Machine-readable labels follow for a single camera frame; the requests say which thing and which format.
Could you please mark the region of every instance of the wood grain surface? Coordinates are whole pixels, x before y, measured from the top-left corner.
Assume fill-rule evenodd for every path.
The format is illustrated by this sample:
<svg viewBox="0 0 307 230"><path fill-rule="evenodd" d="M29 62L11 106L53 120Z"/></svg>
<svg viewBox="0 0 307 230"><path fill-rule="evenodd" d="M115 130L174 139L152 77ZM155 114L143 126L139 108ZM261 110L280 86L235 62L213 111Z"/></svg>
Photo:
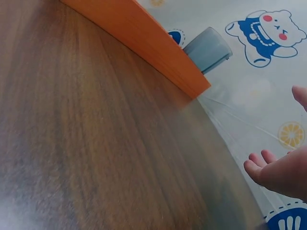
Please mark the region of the wood grain surface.
<svg viewBox="0 0 307 230"><path fill-rule="evenodd" d="M0 2L1 230L253 230L263 218L189 98L56 0Z"/></svg>

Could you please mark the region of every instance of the blue glass cup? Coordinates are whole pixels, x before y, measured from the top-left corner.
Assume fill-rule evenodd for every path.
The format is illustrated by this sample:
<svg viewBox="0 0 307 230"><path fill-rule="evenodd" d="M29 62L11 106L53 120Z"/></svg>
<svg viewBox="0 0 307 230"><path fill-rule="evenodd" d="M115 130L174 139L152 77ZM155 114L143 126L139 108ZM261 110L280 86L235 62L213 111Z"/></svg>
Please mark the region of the blue glass cup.
<svg viewBox="0 0 307 230"><path fill-rule="evenodd" d="M227 42L211 27L194 38L183 51L203 74L208 73L232 56Z"/></svg>

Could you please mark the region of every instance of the blue circle print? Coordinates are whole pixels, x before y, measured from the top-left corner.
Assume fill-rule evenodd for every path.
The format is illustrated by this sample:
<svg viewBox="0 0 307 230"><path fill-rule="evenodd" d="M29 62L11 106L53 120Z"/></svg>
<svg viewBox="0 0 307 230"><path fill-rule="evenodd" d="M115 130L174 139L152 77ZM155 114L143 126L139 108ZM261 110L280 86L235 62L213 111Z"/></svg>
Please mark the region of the blue circle print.
<svg viewBox="0 0 307 230"><path fill-rule="evenodd" d="M174 41L179 45L180 41L181 41L181 33L178 31L171 31L168 32L169 35L172 36L172 38L174 39Z"/></svg>
<svg viewBox="0 0 307 230"><path fill-rule="evenodd" d="M270 230L307 230L307 209L296 207L273 216L268 221Z"/></svg>

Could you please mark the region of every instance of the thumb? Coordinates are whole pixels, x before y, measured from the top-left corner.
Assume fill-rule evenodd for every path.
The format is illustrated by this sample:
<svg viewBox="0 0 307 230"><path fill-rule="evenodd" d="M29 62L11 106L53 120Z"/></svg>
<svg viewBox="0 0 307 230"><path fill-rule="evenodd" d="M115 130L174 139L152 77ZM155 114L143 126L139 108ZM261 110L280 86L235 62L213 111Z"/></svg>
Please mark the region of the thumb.
<svg viewBox="0 0 307 230"><path fill-rule="evenodd" d="M292 87L292 94L307 112L307 88L295 85Z"/></svg>

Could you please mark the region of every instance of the bear face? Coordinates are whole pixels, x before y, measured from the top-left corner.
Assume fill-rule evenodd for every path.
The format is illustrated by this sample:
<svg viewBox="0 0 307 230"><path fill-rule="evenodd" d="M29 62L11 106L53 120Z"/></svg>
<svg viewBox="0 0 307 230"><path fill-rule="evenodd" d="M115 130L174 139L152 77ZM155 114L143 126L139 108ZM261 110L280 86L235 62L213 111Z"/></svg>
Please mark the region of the bear face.
<svg viewBox="0 0 307 230"><path fill-rule="evenodd" d="M265 12L260 15L259 20L265 32L263 36L268 36L280 46L291 47L307 37L306 33L294 24L289 11Z"/></svg>

